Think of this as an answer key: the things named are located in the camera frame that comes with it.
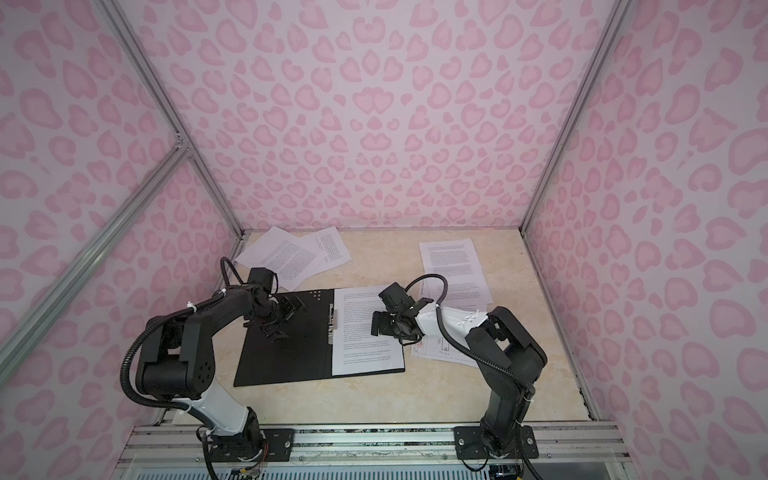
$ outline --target beige marble tabletop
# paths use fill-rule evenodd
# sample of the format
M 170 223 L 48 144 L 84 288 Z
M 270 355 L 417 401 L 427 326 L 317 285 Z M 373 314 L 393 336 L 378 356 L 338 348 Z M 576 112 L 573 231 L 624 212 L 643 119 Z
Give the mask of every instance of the beige marble tabletop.
M 253 233 L 249 244 L 260 233 Z M 588 420 L 573 372 L 517 230 L 342 231 L 352 261 L 312 276 L 297 290 L 408 282 L 424 273 L 419 242 L 472 239 L 491 295 L 509 308 L 547 353 L 529 421 Z M 248 269 L 239 266 L 243 278 Z M 214 337 L 221 384 L 264 424 L 475 422 L 490 388 L 478 369 L 411 356 L 404 373 L 232 387 L 246 329 L 232 322 Z M 179 415 L 174 423 L 192 423 Z

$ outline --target pink wallpaper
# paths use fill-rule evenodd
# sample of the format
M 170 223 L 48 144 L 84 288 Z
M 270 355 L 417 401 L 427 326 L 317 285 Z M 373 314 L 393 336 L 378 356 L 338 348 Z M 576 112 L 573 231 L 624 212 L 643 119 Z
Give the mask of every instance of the pink wallpaper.
M 532 234 L 643 478 L 768 478 L 768 3 L 644 1 Z
M 170 146 L 88 0 L 0 5 L 0 345 Z
M 147 320 L 208 298 L 233 238 L 184 164 L 0 391 L 0 478 L 108 478 L 150 412 L 120 389 Z
M 258 228 L 519 225 L 612 4 L 122 2 Z

